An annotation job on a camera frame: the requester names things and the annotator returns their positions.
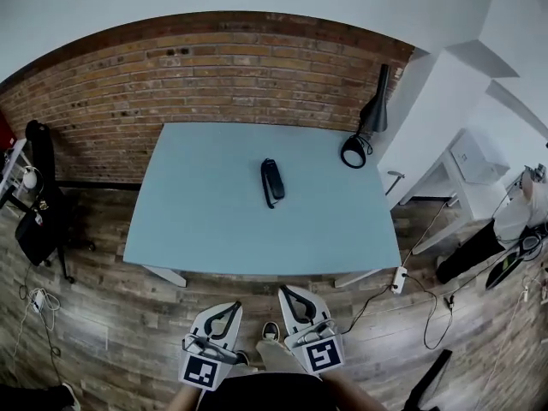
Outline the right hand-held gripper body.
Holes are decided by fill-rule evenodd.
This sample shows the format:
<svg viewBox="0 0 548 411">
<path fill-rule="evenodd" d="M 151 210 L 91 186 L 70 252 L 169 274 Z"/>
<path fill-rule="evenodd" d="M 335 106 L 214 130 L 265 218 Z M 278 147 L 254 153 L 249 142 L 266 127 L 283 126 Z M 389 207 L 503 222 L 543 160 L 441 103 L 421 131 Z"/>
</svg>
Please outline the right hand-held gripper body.
<svg viewBox="0 0 548 411">
<path fill-rule="evenodd" d="M 312 375 L 328 372 L 343 366 L 345 362 L 342 335 L 332 319 L 287 336 L 284 344 Z"/>
</svg>

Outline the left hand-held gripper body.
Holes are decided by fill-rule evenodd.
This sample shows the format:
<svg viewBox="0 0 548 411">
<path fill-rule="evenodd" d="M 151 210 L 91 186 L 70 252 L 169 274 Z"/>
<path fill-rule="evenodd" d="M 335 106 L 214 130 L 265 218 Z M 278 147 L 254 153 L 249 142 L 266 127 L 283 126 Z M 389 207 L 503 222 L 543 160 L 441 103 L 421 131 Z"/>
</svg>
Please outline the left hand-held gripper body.
<svg viewBox="0 0 548 411">
<path fill-rule="evenodd" d="M 235 352 L 205 337 L 187 334 L 182 341 L 178 379 L 202 390 L 216 390 L 237 360 Z"/>
</svg>

